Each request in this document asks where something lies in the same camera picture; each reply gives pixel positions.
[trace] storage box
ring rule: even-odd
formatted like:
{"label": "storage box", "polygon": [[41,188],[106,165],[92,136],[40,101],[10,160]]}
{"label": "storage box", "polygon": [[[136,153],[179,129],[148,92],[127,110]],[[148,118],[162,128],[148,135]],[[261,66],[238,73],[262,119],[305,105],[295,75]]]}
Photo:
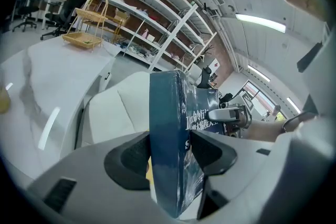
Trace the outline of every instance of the storage box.
{"label": "storage box", "polygon": [[157,203],[173,218],[202,191],[203,172],[190,147],[190,130],[223,135],[223,125],[209,122],[206,112],[218,109],[218,90],[198,89],[181,71],[150,76],[149,126]]}
{"label": "storage box", "polygon": [[147,36],[147,40],[153,42],[154,39],[155,39],[155,37],[153,37],[152,35],[148,34],[148,36]]}
{"label": "storage box", "polygon": [[118,10],[117,8],[115,9],[115,11],[116,11],[116,15],[115,15],[114,18],[115,18],[116,20],[120,20],[120,21],[122,21],[121,26],[125,26],[126,23],[127,23],[127,21],[128,21],[129,18],[130,18],[130,15],[129,15],[128,13],[126,13],[126,12],[121,12],[121,11]]}

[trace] box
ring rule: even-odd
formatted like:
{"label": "box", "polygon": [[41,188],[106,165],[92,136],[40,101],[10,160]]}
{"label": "box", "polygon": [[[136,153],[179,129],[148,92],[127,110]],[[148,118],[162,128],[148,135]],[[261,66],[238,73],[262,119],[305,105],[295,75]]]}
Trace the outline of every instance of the box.
{"label": "box", "polygon": [[178,218],[202,192],[203,171],[190,147],[190,130],[223,135],[223,125],[209,122],[218,109],[218,90],[192,86],[179,70],[150,75],[149,125],[157,203]]}
{"label": "box", "polygon": [[154,39],[155,39],[155,37],[153,37],[152,35],[148,34],[148,36],[147,36],[147,40],[153,42]]}
{"label": "box", "polygon": [[115,20],[122,21],[121,26],[125,26],[127,21],[130,18],[130,15],[126,12],[121,12],[117,8],[115,9],[116,15],[114,16]]}

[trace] ceiling light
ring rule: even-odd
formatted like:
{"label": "ceiling light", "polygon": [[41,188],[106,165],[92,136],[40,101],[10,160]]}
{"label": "ceiling light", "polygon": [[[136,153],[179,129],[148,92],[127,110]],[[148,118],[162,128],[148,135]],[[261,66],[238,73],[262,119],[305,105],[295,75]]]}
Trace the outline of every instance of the ceiling light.
{"label": "ceiling light", "polygon": [[298,109],[298,107],[294,104],[294,102],[293,102],[289,97],[287,97],[287,101],[293,106],[293,108],[294,108],[298,113],[301,113],[301,111]]}
{"label": "ceiling light", "polygon": [[267,82],[270,82],[271,80],[269,78],[267,78],[263,73],[261,73],[260,71],[258,71],[257,69],[253,68],[250,65],[247,65],[247,67],[249,69],[251,69],[253,72],[257,73],[259,76],[261,76],[263,79],[265,79]]}
{"label": "ceiling light", "polygon": [[273,22],[272,20],[267,20],[255,16],[249,16],[249,15],[244,15],[244,14],[236,14],[236,18],[238,20],[243,20],[245,22],[251,22],[259,25],[264,25],[270,28],[273,28],[275,30],[278,30],[282,33],[286,32],[286,26],[277,22]]}

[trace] wicker basket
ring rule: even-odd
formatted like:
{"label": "wicker basket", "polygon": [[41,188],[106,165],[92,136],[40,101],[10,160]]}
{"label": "wicker basket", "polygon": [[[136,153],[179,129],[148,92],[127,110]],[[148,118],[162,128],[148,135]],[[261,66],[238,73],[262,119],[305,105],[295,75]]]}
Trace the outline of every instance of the wicker basket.
{"label": "wicker basket", "polygon": [[63,39],[75,46],[80,46],[87,49],[92,49],[101,43],[101,38],[83,32],[65,34],[63,35]]}
{"label": "wicker basket", "polygon": [[[95,13],[92,11],[89,11],[89,7],[92,4],[93,0],[87,0],[87,2],[85,3],[83,9],[80,8],[76,8],[76,13],[77,16],[75,18],[75,20],[72,22],[68,32],[64,35],[62,35],[62,38],[68,42],[70,42],[71,44],[75,45],[75,46],[80,46],[86,49],[93,49],[95,46],[101,44],[102,42],[102,36],[103,36],[103,28],[104,28],[104,22],[107,19],[106,18],[106,11],[108,8],[108,0],[105,0],[105,6],[101,12],[101,14],[99,13]],[[69,33],[73,24],[75,23],[75,21],[80,18],[79,21],[79,27],[78,29],[81,30],[82,26],[83,26],[83,22],[84,19],[86,20],[90,20],[93,22],[97,22],[97,26],[96,26],[96,31],[94,32],[94,35],[91,35],[89,33],[85,33],[85,32],[74,32],[74,33]],[[101,29],[101,36],[97,37],[97,30],[99,28],[99,24],[102,23],[102,29]]]}
{"label": "wicker basket", "polygon": [[81,8],[76,8],[76,13],[78,16],[81,16],[85,19],[91,20],[93,22],[103,22],[105,18],[103,15],[95,13],[95,12],[91,12],[89,10],[83,10]]}

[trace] person's arm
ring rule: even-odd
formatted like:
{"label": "person's arm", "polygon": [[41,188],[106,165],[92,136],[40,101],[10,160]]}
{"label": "person's arm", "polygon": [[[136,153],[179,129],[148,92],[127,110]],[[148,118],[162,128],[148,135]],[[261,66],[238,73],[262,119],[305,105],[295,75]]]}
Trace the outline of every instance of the person's arm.
{"label": "person's arm", "polygon": [[[305,121],[311,119],[313,115],[295,118],[289,121],[286,124],[286,131],[292,132],[294,131],[300,124],[301,121]],[[240,123],[238,124],[239,127],[244,127],[246,125],[246,118],[244,115],[240,115]],[[277,122],[264,122],[264,121],[257,121],[252,120],[250,126],[246,130],[246,137],[247,139],[251,140],[260,140],[260,141],[268,141],[268,142],[275,142],[278,135],[282,134],[284,131],[282,130],[282,126],[285,121],[277,121]]]}

